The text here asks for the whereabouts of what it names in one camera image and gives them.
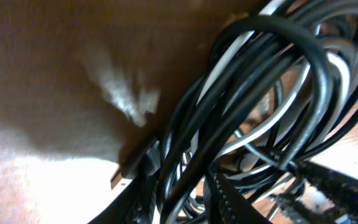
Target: tangled cable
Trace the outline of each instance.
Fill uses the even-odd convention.
[[[333,132],[358,100],[358,0],[313,0],[287,13],[294,2],[273,0],[259,16],[227,26],[213,45],[209,75],[178,102],[160,144],[161,223],[177,221],[181,209],[190,218],[187,223],[204,222],[207,206],[202,214],[193,207],[202,210],[205,202],[189,196],[203,176],[221,172],[240,193],[256,190],[250,202],[268,197],[293,176],[288,192],[299,197],[305,185],[298,164],[332,146],[358,122],[357,109]],[[284,98],[280,77],[289,70],[299,75]],[[308,77],[312,87],[304,88],[308,96],[302,101],[297,96]],[[239,126],[271,88],[274,113],[241,133]],[[227,143],[235,132],[237,139]],[[255,142],[266,135],[265,144]],[[232,151],[251,152],[259,160],[247,172],[220,169],[219,158]],[[182,170],[184,152],[188,161]],[[291,174],[277,182],[286,172]]]

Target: wooden surface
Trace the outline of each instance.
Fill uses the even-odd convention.
[[[97,215],[114,198],[113,162],[166,123],[203,74],[224,21],[255,5],[0,1],[0,223],[86,223]],[[135,95],[160,92],[157,112],[143,128],[107,104],[87,77],[77,55],[94,43],[137,80]],[[330,156],[339,150],[340,157]],[[318,162],[358,176],[358,125]]]

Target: bundle of cables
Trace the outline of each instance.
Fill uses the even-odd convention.
[[[358,109],[344,120],[358,100],[358,0],[311,0],[298,7],[294,2],[273,0],[259,15],[239,19],[219,34],[208,75],[183,95],[160,143],[156,195],[161,223],[176,222],[182,209],[188,223],[211,222],[206,205],[211,182],[205,181],[203,198],[190,194],[202,178],[216,174],[242,194],[256,190],[248,197],[252,203],[271,194],[289,172],[282,181],[295,176],[291,192],[299,197],[305,185],[298,165],[358,122]],[[289,70],[299,74],[284,96],[281,77]],[[307,80],[309,95],[299,103]],[[271,88],[274,112],[242,133],[239,126]],[[234,133],[237,139],[227,143]],[[267,140],[261,144],[263,136]],[[246,172],[223,168],[219,158],[235,153],[253,153],[258,161]]]

